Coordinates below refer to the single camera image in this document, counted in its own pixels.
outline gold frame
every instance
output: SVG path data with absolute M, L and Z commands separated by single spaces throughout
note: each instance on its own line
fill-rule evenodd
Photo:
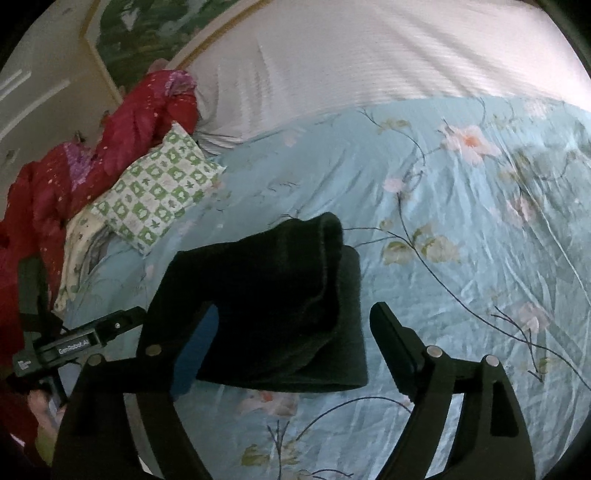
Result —
M 105 63 L 103 62 L 102 58 L 96 46 L 93 42 L 88 38 L 87 33 L 90 28 L 92 21 L 95 18 L 95 15 L 99 9 L 99 5 L 102 0 L 93 0 L 88 12 L 86 13 L 85 20 L 82 24 L 82 30 L 80 31 L 80 39 L 83 43 L 87 46 L 90 55 L 94 59 L 95 63 L 97 64 L 99 71 L 103 77 L 103 80 L 109 86 L 109 91 L 115 100 L 115 102 L 120 105 L 123 102 L 123 97 L 117 88 L 117 85 L 113 81 L 109 70 L 107 69 Z M 191 53 L 189 53 L 181 62 L 178 64 L 179 69 L 186 68 L 193 60 L 195 60 L 198 56 L 200 56 L 205 50 L 207 50 L 215 41 L 219 40 L 224 34 L 229 32 L 233 29 L 236 25 L 238 25 L 243 20 L 250 17 L 253 13 L 259 11 L 261 8 L 270 4 L 273 0 L 258 0 L 258 2 L 250 5 L 249 7 L 245 8 L 234 17 L 226 21 L 221 27 L 215 29 L 211 34 L 209 34 L 206 38 L 203 39 L 197 45 Z

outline bed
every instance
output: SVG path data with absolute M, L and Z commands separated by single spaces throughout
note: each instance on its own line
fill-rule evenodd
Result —
M 506 0 L 245 0 L 170 66 L 197 80 L 195 137 L 227 167 L 223 185 L 145 258 L 112 238 L 66 325 L 147 307 L 177 251 L 331 211 L 361 256 L 369 384 L 296 395 L 196 381 L 175 407 L 212 476 L 377 475 L 412 409 L 369 333 L 385 301 L 425 344 L 501 359 L 542 478 L 591 403 L 591 80 L 551 20 Z M 107 356 L 133 355 L 138 337 Z M 128 407 L 158 473 L 131 395 Z

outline metal screw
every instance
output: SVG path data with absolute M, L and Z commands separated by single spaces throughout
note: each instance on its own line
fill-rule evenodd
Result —
M 148 355 L 148 356 L 160 355 L 161 352 L 162 352 L 162 347 L 157 343 L 150 345 L 146 349 L 146 355 Z
M 88 357 L 88 364 L 91 367 L 96 367 L 97 365 L 99 365 L 101 362 L 103 361 L 103 356 L 95 353 L 94 355 L 91 355 L 90 357 Z
M 501 362 L 499 362 L 499 359 L 497 357 L 495 357 L 494 355 L 487 355 L 486 358 L 486 363 L 489 364 L 491 367 L 498 367 L 499 364 Z
M 429 345 L 427 347 L 427 353 L 433 358 L 439 358 L 443 355 L 443 350 L 441 350 L 437 345 Z

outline white sheet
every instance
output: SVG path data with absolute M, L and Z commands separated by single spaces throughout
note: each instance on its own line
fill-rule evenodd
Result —
M 64 267 L 61 271 L 59 293 L 53 312 L 62 315 L 68 301 L 73 301 L 89 274 L 90 256 L 98 250 L 109 234 L 106 220 L 96 216 L 86 206 L 68 222 L 64 244 Z
M 395 99 L 547 96 L 591 111 L 570 44 L 542 10 L 514 0 L 273 0 L 187 69 L 211 153 L 295 118 Z

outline painting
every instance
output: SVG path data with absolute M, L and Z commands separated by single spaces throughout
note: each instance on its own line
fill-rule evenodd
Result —
M 84 37 L 120 97 L 238 0 L 98 0 Z

